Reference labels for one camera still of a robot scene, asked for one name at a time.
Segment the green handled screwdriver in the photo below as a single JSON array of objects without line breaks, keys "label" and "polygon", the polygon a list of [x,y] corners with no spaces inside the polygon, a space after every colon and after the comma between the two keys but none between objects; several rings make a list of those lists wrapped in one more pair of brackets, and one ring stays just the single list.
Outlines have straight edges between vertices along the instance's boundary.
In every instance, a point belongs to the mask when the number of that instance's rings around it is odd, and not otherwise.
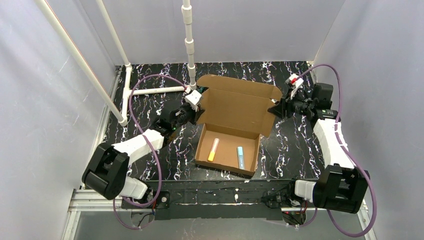
[{"label": "green handled screwdriver", "polygon": [[205,86],[200,86],[197,91],[202,95],[203,93],[205,93],[209,88],[205,87]]}]

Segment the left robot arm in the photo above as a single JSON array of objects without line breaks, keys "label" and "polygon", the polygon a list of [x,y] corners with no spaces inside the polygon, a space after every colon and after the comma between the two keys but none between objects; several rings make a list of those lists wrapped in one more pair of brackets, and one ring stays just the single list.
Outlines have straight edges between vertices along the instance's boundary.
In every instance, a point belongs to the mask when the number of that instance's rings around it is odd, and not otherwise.
[{"label": "left robot arm", "polygon": [[142,180],[129,177],[128,168],[137,160],[167,146],[174,132],[187,123],[196,124],[205,109],[190,103],[179,108],[164,106],[161,114],[142,134],[129,140],[99,144],[82,174],[82,183],[107,200],[117,196],[142,200],[151,193],[150,186]]}]

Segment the brown cardboard box sheet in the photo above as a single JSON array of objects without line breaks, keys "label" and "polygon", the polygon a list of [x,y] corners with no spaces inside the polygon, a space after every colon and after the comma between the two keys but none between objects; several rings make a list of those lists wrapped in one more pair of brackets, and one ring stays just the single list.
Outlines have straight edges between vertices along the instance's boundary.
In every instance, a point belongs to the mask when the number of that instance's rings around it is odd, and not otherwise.
[{"label": "brown cardboard box sheet", "polygon": [[[271,84],[218,75],[197,80],[208,87],[200,106],[205,109],[197,124],[202,125],[195,163],[252,177],[258,166],[261,137],[272,132],[275,116],[268,112],[282,91]],[[208,161],[213,141],[219,144],[213,162]],[[245,170],[239,169],[237,147],[243,147]]]}]

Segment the blue highlighter marker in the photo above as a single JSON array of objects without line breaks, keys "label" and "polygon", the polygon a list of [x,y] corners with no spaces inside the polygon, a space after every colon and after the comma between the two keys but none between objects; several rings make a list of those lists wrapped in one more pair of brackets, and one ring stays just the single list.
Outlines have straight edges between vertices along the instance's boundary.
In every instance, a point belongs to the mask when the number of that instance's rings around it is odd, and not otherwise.
[{"label": "blue highlighter marker", "polygon": [[244,160],[244,150],[242,146],[238,146],[237,150],[237,160],[238,160],[238,168],[241,170],[245,170],[245,160]]}]

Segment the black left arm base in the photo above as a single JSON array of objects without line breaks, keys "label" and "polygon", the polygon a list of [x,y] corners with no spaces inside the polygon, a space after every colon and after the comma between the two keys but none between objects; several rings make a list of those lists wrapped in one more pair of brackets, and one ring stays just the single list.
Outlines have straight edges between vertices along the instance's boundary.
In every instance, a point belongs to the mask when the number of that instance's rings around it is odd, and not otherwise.
[{"label": "black left arm base", "polygon": [[122,207],[124,204],[134,208],[142,209],[168,209],[171,204],[171,193],[169,191],[161,190],[155,200],[157,191],[155,189],[149,189],[147,193],[141,199],[133,199],[131,197],[122,197]]}]

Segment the orange pink highlighter marker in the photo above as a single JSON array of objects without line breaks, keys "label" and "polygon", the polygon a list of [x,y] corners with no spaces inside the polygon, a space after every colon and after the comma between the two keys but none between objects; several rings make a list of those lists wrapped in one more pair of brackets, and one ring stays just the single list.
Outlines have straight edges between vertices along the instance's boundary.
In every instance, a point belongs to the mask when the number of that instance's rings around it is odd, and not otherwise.
[{"label": "orange pink highlighter marker", "polygon": [[209,152],[208,157],[207,157],[207,161],[208,162],[213,162],[214,161],[214,158],[215,158],[215,155],[216,155],[216,152],[217,152],[217,148],[218,148],[219,142],[220,142],[220,139],[219,138],[215,138],[213,140],[213,143],[212,143],[210,152]]}]

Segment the aluminium rail frame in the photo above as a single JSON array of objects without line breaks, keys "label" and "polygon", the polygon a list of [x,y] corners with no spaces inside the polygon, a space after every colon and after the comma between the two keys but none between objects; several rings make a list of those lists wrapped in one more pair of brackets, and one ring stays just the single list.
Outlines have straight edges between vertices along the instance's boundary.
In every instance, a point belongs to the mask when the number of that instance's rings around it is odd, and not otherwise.
[{"label": "aluminium rail frame", "polygon": [[[287,226],[308,225],[306,210],[356,214],[367,191],[369,173],[356,163],[344,141],[341,111],[332,109],[334,87],[315,83],[303,88],[303,75],[292,74],[283,94],[276,86],[237,78],[203,75],[198,90],[188,90],[183,104],[165,106],[150,127],[126,141],[99,144],[81,181],[104,199],[122,200],[125,209],[140,209],[151,219],[267,218]],[[142,157],[165,148],[178,129],[202,124],[195,153],[197,165],[251,177],[258,164],[261,137],[270,135],[276,118],[299,114],[318,138],[325,169],[317,179],[203,180],[187,183],[140,180],[128,175]]]}]

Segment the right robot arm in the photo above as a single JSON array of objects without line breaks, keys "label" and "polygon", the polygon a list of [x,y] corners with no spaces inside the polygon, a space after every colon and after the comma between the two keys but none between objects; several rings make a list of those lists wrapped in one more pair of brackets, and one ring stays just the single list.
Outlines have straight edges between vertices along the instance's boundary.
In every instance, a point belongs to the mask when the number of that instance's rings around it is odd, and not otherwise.
[{"label": "right robot arm", "polygon": [[306,201],[317,208],[355,214],[368,189],[366,177],[345,153],[338,111],[332,109],[333,86],[316,83],[308,94],[300,82],[289,81],[289,91],[269,113],[279,118],[305,116],[317,137],[324,159],[324,172],[317,180],[293,179],[284,194],[268,192],[263,199],[274,204],[282,200]]}]

